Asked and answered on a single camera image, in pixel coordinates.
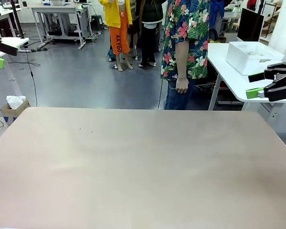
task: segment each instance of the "black monitor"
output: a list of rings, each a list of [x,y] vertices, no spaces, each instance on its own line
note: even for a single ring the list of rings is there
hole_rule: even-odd
[[[242,9],[237,37],[244,42],[258,42],[263,23],[263,15],[252,10]]]

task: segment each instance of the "white box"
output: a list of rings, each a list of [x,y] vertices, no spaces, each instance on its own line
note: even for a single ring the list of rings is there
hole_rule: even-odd
[[[284,55],[260,42],[230,42],[226,61],[242,75],[263,72],[282,62]]]

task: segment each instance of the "blue clothing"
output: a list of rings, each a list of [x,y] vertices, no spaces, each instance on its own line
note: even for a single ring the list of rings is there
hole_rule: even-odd
[[[189,86],[187,92],[184,94],[180,94],[176,91],[176,80],[171,80],[168,82],[167,86],[167,96],[166,102],[164,105],[164,110],[185,110],[187,103],[189,102],[194,86],[195,80],[189,79]]]
[[[211,0],[210,2],[210,29],[214,28],[217,12],[220,13],[221,18],[225,15],[225,1]]]

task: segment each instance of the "floral shirt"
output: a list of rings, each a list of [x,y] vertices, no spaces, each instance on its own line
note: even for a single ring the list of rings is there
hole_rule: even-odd
[[[190,79],[207,76],[210,0],[168,0],[161,78],[178,77],[175,44],[189,41],[186,64]]]

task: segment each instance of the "white tissue paper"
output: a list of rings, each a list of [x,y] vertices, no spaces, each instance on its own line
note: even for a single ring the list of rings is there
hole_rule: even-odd
[[[8,104],[10,105],[11,109],[16,110],[23,102],[25,101],[25,96],[13,96],[8,95],[6,96],[6,100],[8,101]]]

